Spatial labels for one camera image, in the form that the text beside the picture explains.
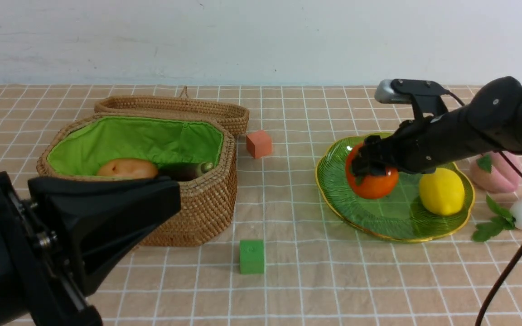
green basket lining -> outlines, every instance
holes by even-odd
[[[103,117],[62,139],[48,163],[63,175],[96,175],[116,158],[139,158],[159,168],[168,163],[212,162],[223,146],[223,133],[201,121],[143,117]]]

wicker basket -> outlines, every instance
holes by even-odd
[[[158,227],[140,245],[148,246],[199,246],[223,232],[232,222],[237,195],[237,153],[235,138],[221,124],[232,126],[233,133],[246,130],[248,110],[234,105],[205,101],[152,98],[146,96],[110,97],[96,105],[95,115],[68,124],[53,139],[37,162],[42,176],[64,179],[99,181],[95,176],[60,175],[48,161],[50,151],[70,133],[108,116],[146,117],[164,120],[201,121],[211,124],[223,133],[218,165],[209,173],[179,182],[181,211]],[[226,118],[228,113],[239,112],[241,117]]]
[[[107,99],[96,102],[94,105],[94,111],[96,113],[170,111],[183,114],[183,117],[205,116],[214,118],[233,136],[238,136],[239,134],[247,132],[249,110],[245,107],[230,103],[189,99],[187,92],[188,90],[185,86],[179,97],[160,97],[150,95],[111,96]]]

tomato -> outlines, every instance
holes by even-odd
[[[364,199],[378,199],[387,196],[394,190],[398,183],[398,170],[386,167],[386,175],[383,176],[354,176],[352,174],[352,160],[357,156],[362,144],[354,146],[348,159],[346,159],[346,179],[352,191]]]

toy block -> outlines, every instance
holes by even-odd
[[[254,158],[271,154],[273,151],[271,136],[269,136],[269,134],[264,130],[247,134],[247,151]]]
[[[241,274],[265,273],[263,240],[241,240],[239,242],[239,247]]]

white wall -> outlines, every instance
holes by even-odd
[[[522,0],[0,0],[0,83],[522,81]]]

